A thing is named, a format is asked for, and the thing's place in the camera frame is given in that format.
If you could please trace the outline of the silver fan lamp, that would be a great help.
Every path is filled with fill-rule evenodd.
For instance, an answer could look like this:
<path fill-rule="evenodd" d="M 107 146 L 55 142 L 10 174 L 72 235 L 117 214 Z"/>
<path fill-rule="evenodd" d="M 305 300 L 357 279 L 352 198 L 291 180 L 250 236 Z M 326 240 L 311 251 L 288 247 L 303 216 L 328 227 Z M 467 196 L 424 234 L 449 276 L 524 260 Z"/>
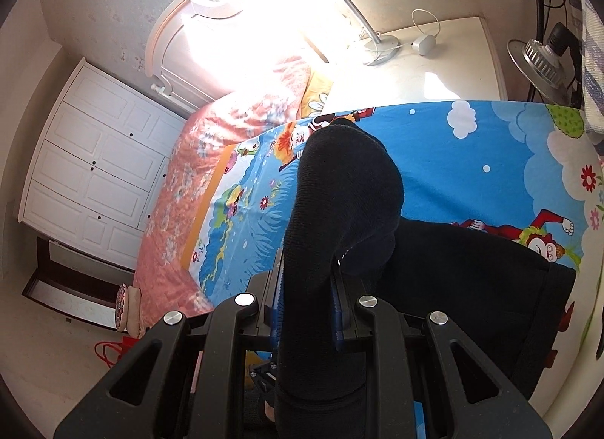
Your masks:
<path fill-rule="evenodd" d="M 507 51 L 518 70 L 550 103 L 577 109 L 582 107 L 581 43 L 563 23 L 558 22 L 553 27 L 545 42 L 511 39 L 507 43 Z M 572 62 L 568 83 L 565 83 L 562 64 L 566 54 L 570 55 Z"/>

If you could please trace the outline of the red bag on floor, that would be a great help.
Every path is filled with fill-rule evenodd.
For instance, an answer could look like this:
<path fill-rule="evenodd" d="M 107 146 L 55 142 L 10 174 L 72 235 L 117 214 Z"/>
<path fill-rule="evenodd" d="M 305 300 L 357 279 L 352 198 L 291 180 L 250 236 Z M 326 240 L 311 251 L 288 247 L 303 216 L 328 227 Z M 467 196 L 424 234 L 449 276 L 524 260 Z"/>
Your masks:
<path fill-rule="evenodd" d="M 122 336 L 120 341 L 100 341 L 94 345 L 94 353 L 108 368 L 117 364 L 138 342 L 136 338 Z"/>

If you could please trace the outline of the pink floral quilt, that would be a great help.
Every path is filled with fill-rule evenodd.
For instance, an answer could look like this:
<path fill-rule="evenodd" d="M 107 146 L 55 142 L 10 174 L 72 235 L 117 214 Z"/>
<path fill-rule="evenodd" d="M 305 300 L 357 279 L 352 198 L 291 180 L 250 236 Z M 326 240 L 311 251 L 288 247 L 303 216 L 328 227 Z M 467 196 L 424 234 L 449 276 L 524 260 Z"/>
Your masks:
<path fill-rule="evenodd" d="M 168 164 L 138 253 L 133 286 L 140 294 L 140 325 L 150 328 L 164 314 L 186 316 L 212 309 L 181 265 L 208 188 L 234 145 L 299 117 L 310 65 L 300 55 L 247 73 L 243 84 L 187 119 Z"/>

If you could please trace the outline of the colourful cartoon bed sheet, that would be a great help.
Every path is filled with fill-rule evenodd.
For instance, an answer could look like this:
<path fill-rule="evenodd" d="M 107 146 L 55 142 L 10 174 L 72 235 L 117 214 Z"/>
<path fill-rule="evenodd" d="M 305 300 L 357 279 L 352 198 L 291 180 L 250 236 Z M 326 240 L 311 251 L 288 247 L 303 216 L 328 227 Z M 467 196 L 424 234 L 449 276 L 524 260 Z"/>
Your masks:
<path fill-rule="evenodd" d="M 455 101 L 365 109 L 290 122 L 234 145 L 218 167 L 187 247 L 214 310 L 282 255 L 302 152 L 346 119 L 385 146 L 403 185 L 401 216 L 494 234 L 576 274 L 566 322 L 535 393 L 547 415 L 591 323 L 603 268 L 602 170 L 581 113 L 518 102 Z M 284 319 L 280 286 L 276 356 Z"/>

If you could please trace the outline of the white nightstand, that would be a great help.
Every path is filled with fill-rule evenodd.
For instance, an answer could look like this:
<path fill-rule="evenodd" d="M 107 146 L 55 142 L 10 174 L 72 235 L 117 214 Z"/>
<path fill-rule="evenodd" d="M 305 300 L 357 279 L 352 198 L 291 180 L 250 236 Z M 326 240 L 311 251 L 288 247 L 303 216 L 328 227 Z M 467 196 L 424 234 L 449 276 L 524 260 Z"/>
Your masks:
<path fill-rule="evenodd" d="M 441 23 L 436 45 L 419 55 L 411 43 L 414 27 L 393 32 L 394 58 L 377 66 L 329 64 L 333 80 L 327 113 L 426 102 L 506 100 L 508 93 L 496 47 L 479 17 Z"/>

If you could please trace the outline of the striped blue white cloth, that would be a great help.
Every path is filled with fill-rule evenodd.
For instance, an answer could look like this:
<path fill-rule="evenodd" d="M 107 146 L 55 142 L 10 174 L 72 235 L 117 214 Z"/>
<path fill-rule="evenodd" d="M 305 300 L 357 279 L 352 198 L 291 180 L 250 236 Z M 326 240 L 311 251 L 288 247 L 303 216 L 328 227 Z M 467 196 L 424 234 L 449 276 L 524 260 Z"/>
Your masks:
<path fill-rule="evenodd" d="M 588 130 L 603 157 L 603 22 L 590 0 L 581 0 L 582 93 Z"/>

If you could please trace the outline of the white bed headboard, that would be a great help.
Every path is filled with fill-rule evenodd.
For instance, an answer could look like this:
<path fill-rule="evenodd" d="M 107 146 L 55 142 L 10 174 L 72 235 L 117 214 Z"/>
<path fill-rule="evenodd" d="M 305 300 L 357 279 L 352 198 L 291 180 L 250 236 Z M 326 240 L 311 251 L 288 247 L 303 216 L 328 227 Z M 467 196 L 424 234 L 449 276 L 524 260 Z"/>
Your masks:
<path fill-rule="evenodd" d="M 304 40 L 273 26 L 253 9 L 238 11 L 210 0 L 173 0 L 158 17 L 145 46 L 151 89 L 187 114 L 262 80 Z"/>

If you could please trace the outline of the white panelled wardrobe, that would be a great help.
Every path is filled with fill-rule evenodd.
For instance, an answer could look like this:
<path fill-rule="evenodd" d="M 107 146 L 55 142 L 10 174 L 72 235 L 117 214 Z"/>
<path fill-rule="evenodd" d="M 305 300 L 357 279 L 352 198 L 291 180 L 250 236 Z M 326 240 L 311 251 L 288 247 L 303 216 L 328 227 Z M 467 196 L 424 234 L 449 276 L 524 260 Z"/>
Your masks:
<path fill-rule="evenodd" d="M 17 219 L 134 269 L 182 117 L 81 60 L 38 138 Z"/>

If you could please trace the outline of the black pants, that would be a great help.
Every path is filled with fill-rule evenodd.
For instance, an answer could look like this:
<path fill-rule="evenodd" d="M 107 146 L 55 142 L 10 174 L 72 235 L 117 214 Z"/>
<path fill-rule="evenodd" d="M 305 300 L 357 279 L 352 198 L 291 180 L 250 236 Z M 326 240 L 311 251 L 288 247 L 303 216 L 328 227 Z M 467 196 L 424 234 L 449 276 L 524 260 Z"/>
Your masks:
<path fill-rule="evenodd" d="M 535 393 L 574 270 L 494 234 L 404 218 L 402 203 L 399 170 L 375 136 L 346 119 L 309 136 L 284 239 L 279 437 L 364 436 L 365 359 L 333 338 L 337 273 L 399 312 L 445 313 L 523 396 Z"/>

